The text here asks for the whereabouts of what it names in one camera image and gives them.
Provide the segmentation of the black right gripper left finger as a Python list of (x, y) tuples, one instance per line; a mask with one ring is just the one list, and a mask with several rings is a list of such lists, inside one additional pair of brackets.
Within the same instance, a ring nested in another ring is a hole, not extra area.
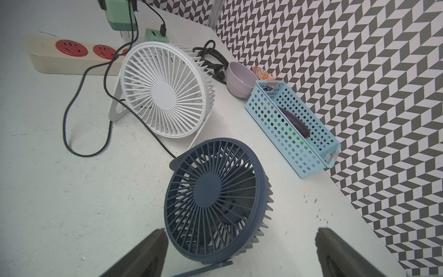
[(156, 229), (101, 274), (101, 277), (160, 277), (167, 248), (168, 237), (165, 230)]

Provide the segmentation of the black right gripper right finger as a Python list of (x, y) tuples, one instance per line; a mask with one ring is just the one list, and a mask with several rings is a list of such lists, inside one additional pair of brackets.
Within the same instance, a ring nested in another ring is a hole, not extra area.
[(317, 256), (325, 277), (383, 277), (332, 229), (321, 227), (316, 234)]

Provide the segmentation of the dark blue desk fan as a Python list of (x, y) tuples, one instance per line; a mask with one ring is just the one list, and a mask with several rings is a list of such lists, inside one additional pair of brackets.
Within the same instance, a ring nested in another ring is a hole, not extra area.
[(259, 242), (271, 210), (269, 179), (253, 150), (213, 138), (174, 158), (166, 191), (166, 233), (175, 249), (201, 263), (193, 277), (232, 265)]

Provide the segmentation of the green plug blue fan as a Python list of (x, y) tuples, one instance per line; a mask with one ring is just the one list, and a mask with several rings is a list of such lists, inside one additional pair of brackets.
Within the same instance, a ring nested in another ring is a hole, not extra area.
[(145, 29), (144, 42), (160, 42), (169, 43), (169, 38), (165, 35), (163, 36), (159, 30), (153, 30), (150, 28)]

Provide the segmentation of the green plug white fan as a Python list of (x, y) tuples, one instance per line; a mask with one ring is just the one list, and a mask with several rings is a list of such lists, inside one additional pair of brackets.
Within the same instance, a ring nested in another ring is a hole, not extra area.
[(132, 31), (136, 31), (135, 12), (137, 1), (129, 0), (104, 0), (99, 1), (105, 11), (107, 21), (114, 31), (119, 31), (121, 37), (129, 41)]

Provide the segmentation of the white desk fan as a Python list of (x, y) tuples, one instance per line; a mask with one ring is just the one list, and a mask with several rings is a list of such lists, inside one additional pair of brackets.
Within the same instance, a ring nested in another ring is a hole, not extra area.
[(185, 46), (145, 42), (123, 59), (109, 119), (116, 122), (133, 112), (156, 135), (193, 136), (192, 147), (214, 101), (213, 79), (201, 57)]

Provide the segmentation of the beige power strip red sockets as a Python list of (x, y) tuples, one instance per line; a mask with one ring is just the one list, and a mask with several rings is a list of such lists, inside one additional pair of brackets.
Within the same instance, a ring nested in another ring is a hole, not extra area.
[(110, 62), (116, 47), (31, 35), (24, 45), (35, 70), (45, 74), (82, 75), (95, 65)]

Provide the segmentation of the purple toy eggplant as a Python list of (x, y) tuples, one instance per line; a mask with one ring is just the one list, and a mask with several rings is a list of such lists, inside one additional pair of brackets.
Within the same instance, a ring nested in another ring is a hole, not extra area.
[(282, 107), (279, 107), (279, 109), (304, 138), (308, 138), (310, 136), (309, 128), (298, 117)]

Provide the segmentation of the light blue perforated basket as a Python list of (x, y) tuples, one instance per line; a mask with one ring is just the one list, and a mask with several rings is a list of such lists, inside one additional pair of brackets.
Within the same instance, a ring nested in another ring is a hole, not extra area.
[[(304, 138), (279, 107), (298, 117), (310, 136)], [(340, 142), (285, 82), (257, 80), (245, 109), (301, 179), (335, 165)]]

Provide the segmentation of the orange blue patterned bowl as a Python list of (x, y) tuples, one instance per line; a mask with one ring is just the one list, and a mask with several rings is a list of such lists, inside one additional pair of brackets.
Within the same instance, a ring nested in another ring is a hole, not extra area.
[[(267, 80), (267, 81), (275, 81), (275, 78), (268, 73), (266, 70), (259, 66), (253, 67), (253, 73), (257, 76), (259, 80)], [(264, 86), (264, 91), (272, 91), (274, 89), (274, 86)]]

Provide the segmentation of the lilac plastic bowl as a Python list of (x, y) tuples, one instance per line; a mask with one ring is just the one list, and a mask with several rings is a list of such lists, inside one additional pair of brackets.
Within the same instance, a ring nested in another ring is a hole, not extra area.
[(240, 99), (248, 99), (256, 86), (258, 77), (238, 62), (231, 62), (226, 70), (226, 85), (230, 94)]

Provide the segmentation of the aluminium corner post left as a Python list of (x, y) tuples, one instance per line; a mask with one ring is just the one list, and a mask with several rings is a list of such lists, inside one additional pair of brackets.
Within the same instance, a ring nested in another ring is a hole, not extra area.
[(222, 11), (224, 10), (226, 0), (214, 0), (212, 4), (211, 13), (208, 19), (207, 26), (213, 29), (214, 31), (217, 29), (218, 22)]

